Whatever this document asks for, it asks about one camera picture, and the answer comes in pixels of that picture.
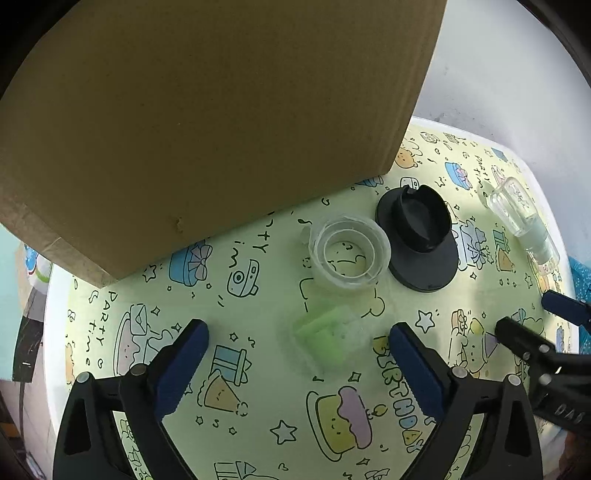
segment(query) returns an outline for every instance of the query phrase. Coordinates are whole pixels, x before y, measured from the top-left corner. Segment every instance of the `silver bolt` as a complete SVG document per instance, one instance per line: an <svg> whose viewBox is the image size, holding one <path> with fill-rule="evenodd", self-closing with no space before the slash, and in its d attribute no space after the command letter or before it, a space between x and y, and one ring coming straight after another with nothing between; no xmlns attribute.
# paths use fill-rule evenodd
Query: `silver bolt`
<svg viewBox="0 0 591 480"><path fill-rule="evenodd" d="M468 376L468 370L466 370L464 367L453 367L452 374L454 377L466 378Z"/></svg>
<svg viewBox="0 0 591 480"><path fill-rule="evenodd" d="M131 372L132 375L138 377L140 375L143 375L144 373L146 373L146 364L137 364L131 367L131 369L129 369L129 371Z"/></svg>
<svg viewBox="0 0 591 480"><path fill-rule="evenodd" d="M511 374L511 375L509 375L509 377L507 377L507 379L509 380L509 383L511 385L514 385L515 387L521 383L521 380L519 379L519 377L517 375Z"/></svg>
<svg viewBox="0 0 591 480"><path fill-rule="evenodd" d="M76 381L78 383L84 383L86 380L90 378L90 374L88 372L82 372L80 375L76 377Z"/></svg>
<svg viewBox="0 0 591 480"><path fill-rule="evenodd" d="M540 385L548 385L550 382L552 382L552 377L550 374L542 374L540 375L538 382L540 382Z"/></svg>

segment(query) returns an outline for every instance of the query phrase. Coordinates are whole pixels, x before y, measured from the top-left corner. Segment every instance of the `blue rubber pad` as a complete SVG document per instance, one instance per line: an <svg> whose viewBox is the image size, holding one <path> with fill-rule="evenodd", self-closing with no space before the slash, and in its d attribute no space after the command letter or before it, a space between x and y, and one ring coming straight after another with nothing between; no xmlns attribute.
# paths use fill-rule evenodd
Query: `blue rubber pad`
<svg viewBox="0 0 591 480"><path fill-rule="evenodd" d="M154 405L154 414L158 421L177 409L208 345L207 324L200 322L158 380Z"/></svg>
<svg viewBox="0 0 591 480"><path fill-rule="evenodd" d="M589 310L584 303L553 290L542 295L542 308L575 325L583 325L589 321Z"/></svg>
<svg viewBox="0 0 591 480"><path fill-rule="evenodd" d="M444 415L443 392L437 377L398 326L394 325L390 330L388 342L390 353L413 391L421 411L440 422Z"/></svg>

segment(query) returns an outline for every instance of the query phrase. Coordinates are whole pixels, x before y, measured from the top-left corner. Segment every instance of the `brown cardboard box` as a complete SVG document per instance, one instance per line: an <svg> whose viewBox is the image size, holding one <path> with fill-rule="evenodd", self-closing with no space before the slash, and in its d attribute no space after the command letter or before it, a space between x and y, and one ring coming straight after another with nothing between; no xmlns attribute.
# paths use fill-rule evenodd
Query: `brown cardboard box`
<svg viewBox="0 0 591 480"><path fill-rule="evenodd" d="M386 173L444 0L82 0L0 100L0 221L103 286Z"/></svg>

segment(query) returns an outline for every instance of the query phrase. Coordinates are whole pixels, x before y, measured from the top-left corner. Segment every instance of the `yellow patterned tablecloth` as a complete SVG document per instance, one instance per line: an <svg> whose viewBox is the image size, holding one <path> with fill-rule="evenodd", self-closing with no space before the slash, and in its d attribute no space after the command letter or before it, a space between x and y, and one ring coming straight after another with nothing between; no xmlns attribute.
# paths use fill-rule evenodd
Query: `yellow patterned tablecloth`
<svg viewBox="0 0 591 480"><path fill-rule="evenodd" d="M406 321L450 365L481 378L500 380L509 372L527 378L522 362L492 334L507 315L570 351L566 323L540 306L541 291L563 289L561 272L538 277L515 238L484 206L487 184L496 186L507 176L525 184L509 154L411 124L384 176L270 212L100 291L73 278L68 382L82 371L122 375L152 360L192 318L203 319L209 350L177 411L164 419L200 480L396 480L434 421L422 414L389 356L385 336L393 323ZM375 288L348 300L376 338L346 371L313 374L285 337L293 322L322 302L301 231L343 213L373 218L381 195L405 184L428 184L448 203L458 272L447 287L428 294L386 273ZM207 209L207 201L195 208ZM337 269L362 261L355 246L345 243L332 254ZM475 417L448 478L461 475L480 421ZM149 478L123 415L118 422L138 478ZM538 421L538 427L544 434L548 426Z"/></svg>

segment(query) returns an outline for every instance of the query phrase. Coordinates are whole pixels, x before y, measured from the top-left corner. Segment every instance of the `floor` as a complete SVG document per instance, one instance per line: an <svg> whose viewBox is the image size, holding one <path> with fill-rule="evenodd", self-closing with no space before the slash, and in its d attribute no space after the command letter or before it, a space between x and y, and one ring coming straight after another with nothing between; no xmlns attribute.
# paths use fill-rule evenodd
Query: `floor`
<svg viewBox="0 0 591 480"><path fill-rule="evenodd" d="M20 383L0 380L0 394L8 407L14 423L20 430L18 408ZM39 348L33 381L25 384L21 436L25 447L35 459L48 480L52 478L53 454L56 434L53 432L47 407L47 394L43 368L43 347Z"/></svg>

